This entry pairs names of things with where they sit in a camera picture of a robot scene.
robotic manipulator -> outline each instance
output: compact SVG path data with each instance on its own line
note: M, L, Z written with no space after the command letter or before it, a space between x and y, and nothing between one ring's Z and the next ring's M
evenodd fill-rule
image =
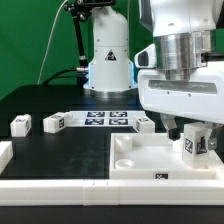
M116 0L74 0L65 5L72 14L79 48L80 67L88 81L84 92L103 98L117 98L137 93L133 63L130 61L128 22L111 6ZM94 58L87 62L79 22L92 17Z
M215 149L224 124L224 54L215 52L223 0L139 0L139 6L154 38L135 57L143 108L161 114L172 140L180 138L175 116L202 121L201 145Z

green backdrop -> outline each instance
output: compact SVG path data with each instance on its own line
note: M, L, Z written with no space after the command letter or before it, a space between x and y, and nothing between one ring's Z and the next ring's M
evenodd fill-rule
M51 27L63 0L0 1L0 99L19 86L36 84ZM127 0L114 9L127 16ZM139 24L138 0L130 0L130 58L152 42ZM82 24L85 51L93 57L91 20ZM217 46L224 51L224 32L217 31ZM53 73L78 65L77 42L71 16L60 13L42 81ZM74 80L60 83L74 84Z

metal cylinder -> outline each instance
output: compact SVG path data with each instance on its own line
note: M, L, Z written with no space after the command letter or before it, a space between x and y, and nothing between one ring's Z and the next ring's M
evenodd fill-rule
M154 38L157 69L168 80L189 80L190 69L206 66L202 53L215 50L215 31L200 31Z

white cube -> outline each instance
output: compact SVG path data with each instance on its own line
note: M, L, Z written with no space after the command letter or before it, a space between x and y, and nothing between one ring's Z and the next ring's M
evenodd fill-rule
M12 137L25 137L32 127L29 114L17 116L10 124Z
M0 174L13 157L12 142L0 142Z
M210 151L206 149L205 124L196 122L184 125L183 160L192 168L207 168Z
M146 116L133 116L133 128L139 133L155 133L155 123Z
M68 126L69 121L72 119L72 115L69 112L58 112L43 120L44 132L55 134Z

black table surface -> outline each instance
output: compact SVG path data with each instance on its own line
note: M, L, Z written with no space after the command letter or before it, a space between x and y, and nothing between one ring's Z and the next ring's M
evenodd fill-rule
M23 86L0 101L0 141L13 142L14 157L0 175L10 179L107 179L111 133L131 127L66 128L43 132L43 119L68 111L142 110L138 96L104 100L84 96L76 86ZM12 138L10 123L32 116L32 131ZM158 116L155 118L160 130ZM3 223L224 223L224 206L38 206L0 207Z

